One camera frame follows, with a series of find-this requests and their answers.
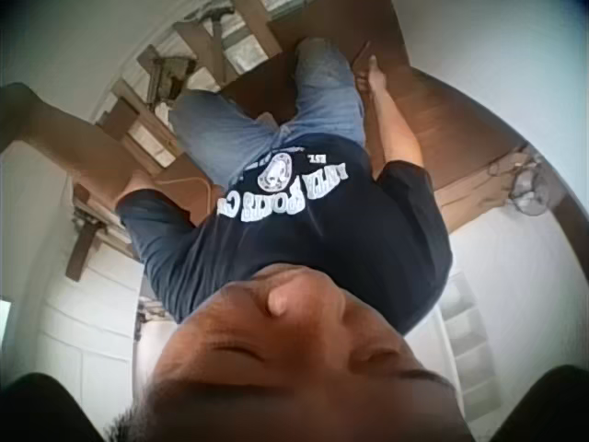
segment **jeans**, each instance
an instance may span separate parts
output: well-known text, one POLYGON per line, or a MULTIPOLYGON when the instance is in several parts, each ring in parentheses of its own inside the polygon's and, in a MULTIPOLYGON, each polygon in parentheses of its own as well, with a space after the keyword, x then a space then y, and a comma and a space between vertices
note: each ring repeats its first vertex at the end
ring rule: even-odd
POLYGON ((364 147, 364 108, 345 57, 322 39, 306 39, 296 52, 297 115, 278 130, 212 92, 178 98, 169 119, 179 145, 214 184, 229 188, 256 159, 307 134, 336 134, 364 147))

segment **navy t-shirt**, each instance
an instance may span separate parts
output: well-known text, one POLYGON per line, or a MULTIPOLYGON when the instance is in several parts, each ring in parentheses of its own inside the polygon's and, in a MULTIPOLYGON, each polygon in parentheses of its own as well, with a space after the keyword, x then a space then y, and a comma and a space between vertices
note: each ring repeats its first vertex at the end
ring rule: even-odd
POLYGON ((452 261, 428 173, 393 161, 374 180, 365 151, 331 135, 248 166, 199 227, 152 190, 126 195, 117 211, 178 322, 226 283, 290 263, 326 273, 406 333, 441 295, 452 261))

